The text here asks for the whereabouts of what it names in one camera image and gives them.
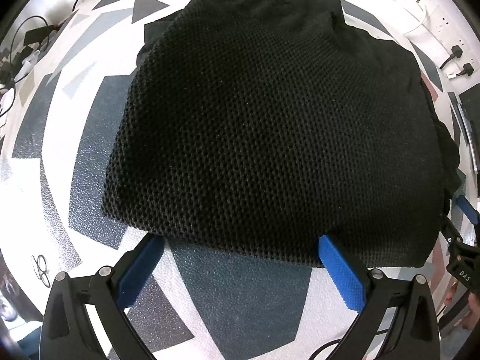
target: human hand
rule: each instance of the human hand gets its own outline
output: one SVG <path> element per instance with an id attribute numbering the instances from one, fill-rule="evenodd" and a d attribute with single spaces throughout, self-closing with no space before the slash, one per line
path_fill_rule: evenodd
<path id="1" fill-rule="evenodd" d="M 445 299 L 445 305 L 448 306 L 452 303 L 453 296 L 457 291 L 458 282 L 455 283 L 452 288 L 450 288 L 447 292 L 447 296 Z M 458 324 L 461 323 L 464 329 L 473 330 L 474 327 L 477 325 L 478 321 L 480 320 L 480 299 L 470 293 L 469 295 L 469 307 L 470 312 L 461 320 Z"/>

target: textured black cloth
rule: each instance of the textured black cloth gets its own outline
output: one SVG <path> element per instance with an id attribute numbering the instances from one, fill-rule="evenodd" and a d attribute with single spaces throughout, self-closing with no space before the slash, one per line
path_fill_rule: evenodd
<path id="1" fill-rule="evenodd" d="M 339 0 L 191 0 L 133 79 L 102 212 L 312 266 L 331 231 L 368 266 L 421 266 L 458 164 L 414 56 Z"/>
<path id="2" fill-rule="evenodd" d="M 153 49 L 153 46 L 161 39 L 165 31 L 172 24 L 173 20 L 179 15 L 181 10 L 176 11 L 159 20 L 152 21 L 143 26 L 143 46 L 137 55 L 137 68 L 143 64 L 147 55 Z"/>

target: white cable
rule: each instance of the white cable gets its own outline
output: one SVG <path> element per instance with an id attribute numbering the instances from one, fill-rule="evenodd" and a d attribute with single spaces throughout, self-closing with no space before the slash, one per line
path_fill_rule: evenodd
<path id="1" fill-rule="evenodd" d="M 423 19 L 420 21 L 418 20 L 418 25 L 416 25 L 414 28 L 412 28 L 411 30 L 407 31 L 407 32 L 404 32 L 402 35 L 406 35 L 408 34 L 409 32 L 412 32 L 413 30 L 416 30 L 417 28 L 419 28 L 420 26 L 423 25 L 423 22 L 425 21 L 425 19 L 427 18 L 427 7 L 425 5 L 423 5 L 423 8 L 422 6 L 420 5 L 420 0 L 417 0 L 417 5 L 420 7 L 420 9 L 422 10 L 423 12 Z M 412 14 L 408 9 L 406 9 L 404 6 L 402 6 L 403 9 L 405 9 L 409 14 L 411 14 L 414 18 L 417 18 L 414 14 Z"/>
<path id="2" fill-rule="evenodd" d="M 14 102 L 14 89 L 10 88 L 0 97 L 0 114 Z"/>
<path id="3" fill-rule="evenodd" d="M 22 61 L 23 66 L 15 76 L 15 81 L 19 81 L 27 73 L 30 73 L 30 71 L 37 64 L 39 55 L 40 50 L 36 50 Z"/>

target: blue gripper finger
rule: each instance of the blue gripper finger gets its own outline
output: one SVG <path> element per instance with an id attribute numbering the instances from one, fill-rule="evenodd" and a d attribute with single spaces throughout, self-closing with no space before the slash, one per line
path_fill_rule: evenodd
<path id="1" fill-rule="evenodd" d="M 465 214 L 469 219 L 470 223 L 477 225 L 479 222 L 479 213 L 475 208 L 470 204 L 467 198 L 464 195 L 457 197 L 457 206 L 460 207 L 460 210 Z"/>
<path id="2" fill-rule="evenodd" d="M 367 303 L 364 283 L 328 235 L 318 240 L 318 256 L 350 310 L 361 312 Z"/>

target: black knit fabric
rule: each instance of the black knit fabric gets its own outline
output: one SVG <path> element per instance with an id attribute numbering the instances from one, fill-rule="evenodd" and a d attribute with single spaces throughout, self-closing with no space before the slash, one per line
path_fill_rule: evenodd
<path id="1" fill-rule="evenodd" d="M 414 56 L 339 0 L 191 0 L 131 84 L 102 211 L 312 266 L 331 231 L 368 266 L 421 266 L 458 163 Z"/>

